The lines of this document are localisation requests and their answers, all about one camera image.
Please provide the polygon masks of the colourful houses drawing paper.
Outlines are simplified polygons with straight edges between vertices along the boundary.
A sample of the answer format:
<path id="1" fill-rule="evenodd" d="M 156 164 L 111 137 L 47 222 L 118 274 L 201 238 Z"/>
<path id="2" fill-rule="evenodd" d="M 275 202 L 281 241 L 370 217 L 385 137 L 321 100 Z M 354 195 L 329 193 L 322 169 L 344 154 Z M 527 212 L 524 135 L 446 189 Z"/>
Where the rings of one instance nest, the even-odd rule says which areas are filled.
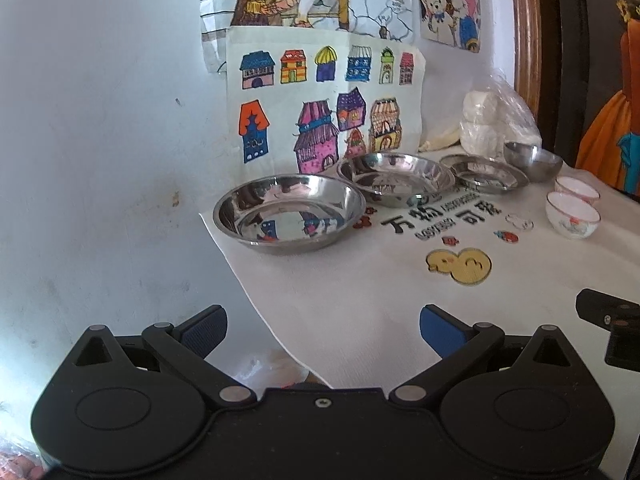
<path id="1" fill-rule="evenodd" d="M 350 32 L 234 26 L 227 32 L 229 174 L 323 174 L 345 157 L 414 153 L 425 58 Z"/>

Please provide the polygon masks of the orange dress girl painting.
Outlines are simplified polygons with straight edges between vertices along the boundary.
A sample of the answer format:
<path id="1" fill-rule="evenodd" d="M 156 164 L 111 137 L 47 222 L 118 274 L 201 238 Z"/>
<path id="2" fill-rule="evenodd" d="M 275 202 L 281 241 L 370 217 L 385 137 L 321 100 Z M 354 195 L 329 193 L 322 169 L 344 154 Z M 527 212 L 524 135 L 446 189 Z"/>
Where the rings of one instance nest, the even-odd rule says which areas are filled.
<path id="1" fill-rule="evenodd" d="M 639 198 L 639 0 L 558 0 L 560 102 L 554 148 Z"/>

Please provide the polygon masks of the white printed tablecloth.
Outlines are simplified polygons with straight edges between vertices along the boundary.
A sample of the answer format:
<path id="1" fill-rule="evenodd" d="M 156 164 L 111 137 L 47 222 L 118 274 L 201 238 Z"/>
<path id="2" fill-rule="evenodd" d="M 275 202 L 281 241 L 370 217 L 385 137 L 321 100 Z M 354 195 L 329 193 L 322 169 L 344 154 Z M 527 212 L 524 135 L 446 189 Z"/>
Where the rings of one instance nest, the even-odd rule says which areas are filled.
<path id="1" fill-rule="evenodd" d="M 578 318 L 575 298 L 593 288 L 638 299 L 639 206 L 601 186 L 597 231 L 569 240 L 546 217 L 547 193 L 547 185 L 532 185 L 445 212 L 459 247 L 490 259 L 488 277 L 476 285 L 430 270 L 426 258 L 442 238 L 423 231 L 435 219 L 401 210 L 380 208 L 367 228 L 303 255 L 261 254 L 218 230 L 212 237 L 278 343 L 333 387 L 392 388 L 433 364 L 418 318 L 437 304 L 510 334 L 560 326 L 603 388 L 635 389 L 637 374 L 606 365 L 608 335 Z"/>

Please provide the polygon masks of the girl with puppy drawing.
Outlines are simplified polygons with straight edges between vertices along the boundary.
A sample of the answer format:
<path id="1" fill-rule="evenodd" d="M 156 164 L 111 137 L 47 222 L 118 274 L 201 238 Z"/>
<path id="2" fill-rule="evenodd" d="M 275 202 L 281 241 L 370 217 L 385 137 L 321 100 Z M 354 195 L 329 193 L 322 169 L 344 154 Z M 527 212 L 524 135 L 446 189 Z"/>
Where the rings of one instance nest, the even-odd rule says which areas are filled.
<path id="1" fill-rule="evenodd" d="M 477 53 L 480 50 L 480 0 L 419 0 L 421 36 Z"/>

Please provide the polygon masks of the steel round bowl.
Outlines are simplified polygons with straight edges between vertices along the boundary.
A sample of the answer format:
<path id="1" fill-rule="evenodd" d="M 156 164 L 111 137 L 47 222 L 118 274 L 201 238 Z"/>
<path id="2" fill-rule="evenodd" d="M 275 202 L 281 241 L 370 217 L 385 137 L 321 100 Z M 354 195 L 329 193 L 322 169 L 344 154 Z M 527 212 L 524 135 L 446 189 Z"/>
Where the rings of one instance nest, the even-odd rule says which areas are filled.
<path id="1" fill-rule="evenodd" d="M 537 145 L 506 142 L 503 156 L 508 164 L 523 171 L 530 182 L 553 180 L 561 171 L 563 159 Z"/>

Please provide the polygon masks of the small steel plate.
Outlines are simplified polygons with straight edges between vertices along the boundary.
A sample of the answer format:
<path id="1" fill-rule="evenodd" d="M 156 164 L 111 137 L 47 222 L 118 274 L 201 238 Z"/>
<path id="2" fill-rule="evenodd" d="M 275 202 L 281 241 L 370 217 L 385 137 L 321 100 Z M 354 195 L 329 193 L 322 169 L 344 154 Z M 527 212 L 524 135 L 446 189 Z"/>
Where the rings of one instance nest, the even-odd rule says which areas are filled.
<path id="1" fill-rule="evenodd" d="M 453 154 L 439 162 L 454 174 L 457 184 L 480 194 L 503 195 L 529 185 L 522 170 L 498 159 Z"/>

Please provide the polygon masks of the white ceramic bowl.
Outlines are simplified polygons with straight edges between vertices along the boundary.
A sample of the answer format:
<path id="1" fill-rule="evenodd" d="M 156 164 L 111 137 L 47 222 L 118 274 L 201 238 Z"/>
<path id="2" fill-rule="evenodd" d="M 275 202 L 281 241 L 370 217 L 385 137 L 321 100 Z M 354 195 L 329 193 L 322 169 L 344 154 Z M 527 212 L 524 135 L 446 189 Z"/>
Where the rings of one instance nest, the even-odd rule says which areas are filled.
<path id="1" fill-rule="evenodd" d="M 596 208 L 575 195 L 561 192 L 546 195 L 546 215 L 552 228 L 570 240 L 590 237 L 601 222 Z"/>
<path id="2" fill-rule="evenodd" d="M 578 197 L 580 200 L 583 200 L 590 205 L 594 205 L 601 198 L 601 194 L 598 190 L 583 180 L 573 177 L 557 176 L 554 179 L 554 189 L 556 192 Z"/>

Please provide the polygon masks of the plastic bag of buns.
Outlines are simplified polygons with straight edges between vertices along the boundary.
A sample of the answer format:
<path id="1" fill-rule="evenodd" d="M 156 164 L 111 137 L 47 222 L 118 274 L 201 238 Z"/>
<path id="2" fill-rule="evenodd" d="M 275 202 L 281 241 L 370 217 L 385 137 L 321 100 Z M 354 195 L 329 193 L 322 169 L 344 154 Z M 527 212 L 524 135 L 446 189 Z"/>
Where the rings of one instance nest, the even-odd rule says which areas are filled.
<path id="1" fill-rule="evenodd" d="M 460 144 L 465 153 L 501 158 L 504 144 L 542 145 L 534 115 L 500 70 L 477 78 L 463 99 Z"/>

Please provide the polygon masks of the large steel plate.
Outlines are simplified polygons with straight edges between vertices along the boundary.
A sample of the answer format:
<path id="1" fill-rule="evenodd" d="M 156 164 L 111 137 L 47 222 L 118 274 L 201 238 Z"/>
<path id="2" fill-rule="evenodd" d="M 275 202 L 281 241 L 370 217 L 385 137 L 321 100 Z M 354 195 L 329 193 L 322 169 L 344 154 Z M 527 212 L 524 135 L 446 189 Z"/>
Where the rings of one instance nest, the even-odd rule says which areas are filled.
<path id="1" fill-rule="evenodd" d="M 372 204 L 388 208 L 427 205 L 451 192 L 456 177 L 439 162 L 416 155 L 378 152 L 344 158 L 336 174 Z"/>
<path id="2" fill-rule="evenodd" d="M 245 182 L 218 200 L 212 220 L 232 240 L 269 255 L 295 255 L 338 242 L 367 202 L 353 185 L 318 174 L 279 174 Z"/>

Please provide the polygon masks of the brown wooden door frame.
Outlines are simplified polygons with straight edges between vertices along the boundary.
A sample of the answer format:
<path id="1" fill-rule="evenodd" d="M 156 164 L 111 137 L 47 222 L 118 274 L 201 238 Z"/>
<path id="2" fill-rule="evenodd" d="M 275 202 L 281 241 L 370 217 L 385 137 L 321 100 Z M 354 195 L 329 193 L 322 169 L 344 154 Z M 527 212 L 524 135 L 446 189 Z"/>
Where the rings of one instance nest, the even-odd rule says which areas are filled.
<path id="1" fill-rule="evenodd" d="M 540 0 L 513 0 L 515 41 L 515 90 L 538 118 L 541 71 Z"/>

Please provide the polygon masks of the cream rolled paper stick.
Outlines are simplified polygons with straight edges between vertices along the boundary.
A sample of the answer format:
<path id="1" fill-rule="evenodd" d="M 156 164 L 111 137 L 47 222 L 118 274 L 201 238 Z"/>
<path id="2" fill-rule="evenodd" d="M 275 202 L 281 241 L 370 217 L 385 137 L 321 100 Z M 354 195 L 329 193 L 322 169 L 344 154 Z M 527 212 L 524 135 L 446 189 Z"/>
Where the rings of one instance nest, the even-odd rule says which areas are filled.
<path id="1" fill-rule="evenodd" d="M 434 152 L 450 148 L 460 141 L 460 128 L 452 127 L 439 134 L 430 134 L 418 148 L 419 153 Z"/>

